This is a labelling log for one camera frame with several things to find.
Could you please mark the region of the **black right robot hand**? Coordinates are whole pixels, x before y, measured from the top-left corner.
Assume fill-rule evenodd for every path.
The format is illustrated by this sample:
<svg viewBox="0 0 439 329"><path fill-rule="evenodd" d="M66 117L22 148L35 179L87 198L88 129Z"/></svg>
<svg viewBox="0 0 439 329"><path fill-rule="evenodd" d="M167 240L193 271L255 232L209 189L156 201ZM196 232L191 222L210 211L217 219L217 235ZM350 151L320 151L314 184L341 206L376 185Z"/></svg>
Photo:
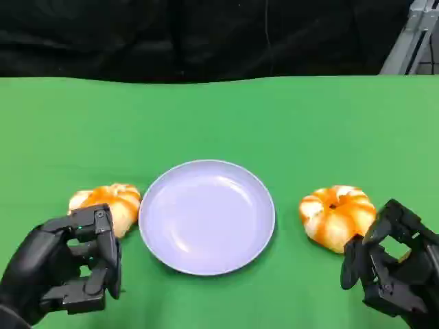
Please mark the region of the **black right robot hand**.
<svg viewBox="0 0 439 329"><path fill-rule="evenodd" d="M340 285L360 282L363 302L410 328L438 327L438 234L390 199L364 236L344 246Z"/></svg>

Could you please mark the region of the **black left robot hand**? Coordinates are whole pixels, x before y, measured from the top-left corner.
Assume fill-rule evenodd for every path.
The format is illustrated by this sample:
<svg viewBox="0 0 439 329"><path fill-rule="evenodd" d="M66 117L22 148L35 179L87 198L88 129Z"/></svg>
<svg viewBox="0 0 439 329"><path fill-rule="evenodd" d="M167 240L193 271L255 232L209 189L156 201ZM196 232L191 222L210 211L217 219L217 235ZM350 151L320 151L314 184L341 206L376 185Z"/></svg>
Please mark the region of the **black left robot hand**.
<svg viewBox="0 0 439 329"><path fill-rule="evenodd" d="M1 327L31 328L46 314L104 310L121 293L121 246L108 204L36 226L1 279Z"/></svg>

